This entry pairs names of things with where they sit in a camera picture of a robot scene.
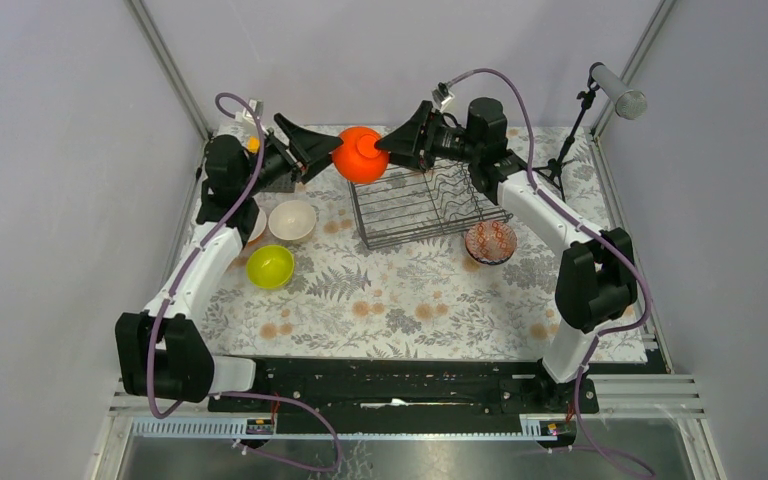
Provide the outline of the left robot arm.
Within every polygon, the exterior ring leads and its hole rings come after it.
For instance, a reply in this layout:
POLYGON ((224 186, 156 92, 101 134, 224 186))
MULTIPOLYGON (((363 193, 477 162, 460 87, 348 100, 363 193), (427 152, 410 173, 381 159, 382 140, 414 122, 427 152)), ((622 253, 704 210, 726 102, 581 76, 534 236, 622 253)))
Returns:
POLYGON ((255 361, 210 352, 199 324, 221 277, 241 253, 260 212, 255 194, 285 176, 307 182, 332 163, 337 136, 302 128, 281 114, 283 133, 256 132, 250 151, 241 135, 216 133, 203 154, 194 238, 156 296, 115 324, 121 380, 127 393, 197 403, 232 391, 248 411, 269 401, 270 385, 255 361))

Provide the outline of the orange plastic bowl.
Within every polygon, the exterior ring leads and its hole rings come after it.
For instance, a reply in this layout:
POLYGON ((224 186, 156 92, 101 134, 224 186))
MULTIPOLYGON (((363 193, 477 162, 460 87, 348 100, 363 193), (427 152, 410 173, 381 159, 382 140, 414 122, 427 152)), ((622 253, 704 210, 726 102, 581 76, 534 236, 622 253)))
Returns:
POLYGON ((381 135, 368 127, 355 126, 339 134, 342 145, 332 153, 337 171, 348 181, 369 184, 383 176, 389 153, 376 147, 381 135))

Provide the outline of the beige ceramic bowl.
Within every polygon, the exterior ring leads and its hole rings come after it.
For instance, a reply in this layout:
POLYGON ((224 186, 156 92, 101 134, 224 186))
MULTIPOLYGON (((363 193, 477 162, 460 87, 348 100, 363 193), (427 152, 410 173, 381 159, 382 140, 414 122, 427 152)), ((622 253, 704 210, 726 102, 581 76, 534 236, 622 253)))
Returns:
POLYGON ((289 200, 272 210, 267 227, 275 238, 295 242, 307 239, 314 231, 317 220, 317 212, 311 204, 289 200))

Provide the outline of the yellow plastic bowl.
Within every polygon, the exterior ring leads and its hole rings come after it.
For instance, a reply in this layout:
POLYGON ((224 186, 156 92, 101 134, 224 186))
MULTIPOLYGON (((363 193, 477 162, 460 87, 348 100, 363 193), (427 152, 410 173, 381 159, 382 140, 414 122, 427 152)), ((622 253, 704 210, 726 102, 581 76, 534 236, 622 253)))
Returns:
POLYGON ((285 286, 295 271, 294 255, 280 245, 267 245, 255 250, 246 263, 248 280, 262 289, 285 286))

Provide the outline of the wire dish rack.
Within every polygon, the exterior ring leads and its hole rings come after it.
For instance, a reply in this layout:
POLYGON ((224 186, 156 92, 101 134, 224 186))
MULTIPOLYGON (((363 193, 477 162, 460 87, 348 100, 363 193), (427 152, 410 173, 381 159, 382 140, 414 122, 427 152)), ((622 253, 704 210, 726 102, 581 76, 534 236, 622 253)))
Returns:
POLYGON ((370 250, 462 233, 511 215, 472 184, 468 166, 439 160, 427 172, 389 166, 377 180, 348 184, 358 233, 370 250))

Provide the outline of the blue patterned bowl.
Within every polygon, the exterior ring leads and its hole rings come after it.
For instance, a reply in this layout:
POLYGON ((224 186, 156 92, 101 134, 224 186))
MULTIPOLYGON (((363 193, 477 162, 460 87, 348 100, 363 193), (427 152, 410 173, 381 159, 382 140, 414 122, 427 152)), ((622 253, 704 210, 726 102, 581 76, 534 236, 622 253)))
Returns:
POLYGON ((478 263, 501 265, 512 258, 518 238, 506 222, 489 220, 476 223, 464 235, 467 253, 478 263))

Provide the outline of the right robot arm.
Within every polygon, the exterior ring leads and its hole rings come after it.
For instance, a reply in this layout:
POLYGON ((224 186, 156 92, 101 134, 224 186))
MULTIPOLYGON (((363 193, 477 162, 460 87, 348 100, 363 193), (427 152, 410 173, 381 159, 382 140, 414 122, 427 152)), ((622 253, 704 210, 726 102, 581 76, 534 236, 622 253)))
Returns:
POLYGON ((562 322, 541 359, 546 377, 533 386, 537 405, 557 412, 572 400, 570 382, 586 370, 603 323, 621 317, 637 300, 633 246, 624 230, 599 228, 546 189, 509 148, 507 128, 502 104, 492 98, 471 101, 461 127, 448 125, 424 101, 375 147, 391 163, 412 170, 426 171, 439 158, 467 165, 475 190, 524 223, 559 258, 555 304, 562 322))

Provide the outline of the orange bowl with white inside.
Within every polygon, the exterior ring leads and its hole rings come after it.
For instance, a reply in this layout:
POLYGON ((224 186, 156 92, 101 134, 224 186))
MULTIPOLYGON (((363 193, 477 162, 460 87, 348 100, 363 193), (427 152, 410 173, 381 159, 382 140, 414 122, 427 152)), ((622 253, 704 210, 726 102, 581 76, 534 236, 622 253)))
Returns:
POLYGON ((260 209, 255 221, 255 224, 250 233, 248 243, 254 243, 258 241, 264 234, 267 228, 268 216, 264 210, 260 209))

